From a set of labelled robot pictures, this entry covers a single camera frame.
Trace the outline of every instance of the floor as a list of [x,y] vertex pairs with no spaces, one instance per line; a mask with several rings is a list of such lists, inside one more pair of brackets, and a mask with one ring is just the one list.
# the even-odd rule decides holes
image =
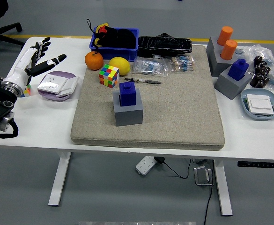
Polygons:
[[[274,2],[177,0],[91,0],[9,2],[0,27],[20,22],[18,35],[91,36],[92,26],[139,28],[141,36],[168,33],[206,44],[224,25],[234,28],[239,45],[261,44],[274,56]],[[20,47],[0,42],[0,76],[12,67]],[[189,178],[175,177],[165,165],[156,165],[146,176],[135,166],[143,156],[73,153],[59,207],[47,206],[58,155],[45,151],[0,149],[0,224],[77,225],[80,221],[193,221],[203,224],[210,187],[195,185],[191,163]],[[189,159],[165,162],[182,176]],[[274,224],[274,169],[240,168],[225,161],[233,216],[222,217],[217,188],[208,208],[207,225]]]

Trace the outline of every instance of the lemon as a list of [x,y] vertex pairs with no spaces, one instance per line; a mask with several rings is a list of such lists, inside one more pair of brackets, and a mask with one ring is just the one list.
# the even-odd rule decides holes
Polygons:
[[131,70],[129,62],[122,57],[114,57],[109,62],[110,66],[117,67],[119,69],[119,75],[124,76]]

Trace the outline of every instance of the blue plastic crate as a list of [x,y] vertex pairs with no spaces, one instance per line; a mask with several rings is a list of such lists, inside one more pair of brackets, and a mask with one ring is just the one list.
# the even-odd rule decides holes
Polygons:
[[[114,57],[122,57],[126,60],[133,62],[138,51],[138,38],[139,38],[139,29],[137,28],[125,28],[130,30],[136,37],[136,47],[135,48],[109,48],[109,47],[99,47],[98,52],[103,56],[104,60],[110,60]],[[89,45],[91,51],[95,51],[96,47],[92,45],[94,40],[94,34]]]

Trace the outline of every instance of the blue cube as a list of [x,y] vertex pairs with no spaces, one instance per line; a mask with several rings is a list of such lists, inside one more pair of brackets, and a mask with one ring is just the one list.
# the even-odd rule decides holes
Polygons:
[[119,89],[121,107],[136,105],[136,88],[133,82],[120,83]]
[[227,75],[234,78],[236,81],[239,81],[244,77],[248,67],[249,64],[246,63],[246,60],[239,59],[231,65],[231,68]]

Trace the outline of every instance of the gray block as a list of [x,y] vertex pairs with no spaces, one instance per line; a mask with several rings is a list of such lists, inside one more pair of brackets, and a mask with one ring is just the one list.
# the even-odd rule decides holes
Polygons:
[[219,45],[217,43],[218,37],[210,37],[208,44],[207,44],[207,48],[206,48],[206,52],[207,52],[207,58],[210,58],[211,54],[214,54],[214,49],[223,49],[222,45]]
[[219,74],[237,61],[237,55],[233,54],[232,59],[224,60],[220,57],[222,49],[214,49],[213,54],[210,55],[208,62],[212,77],[219,77]]
[[139,88],[136,88],[136,105],[120,106],[120,91],[113,91],[116,126],[143,123],[143,104]]
[[231,67],[220,73],[217,82],[214,87],[216,90],[224,94],[230,100],[233,100],[238,94],[240,94],[251,80],[252,76],[249,73],[245,73],[243,78],[236,81],[234,78],[228,75]]

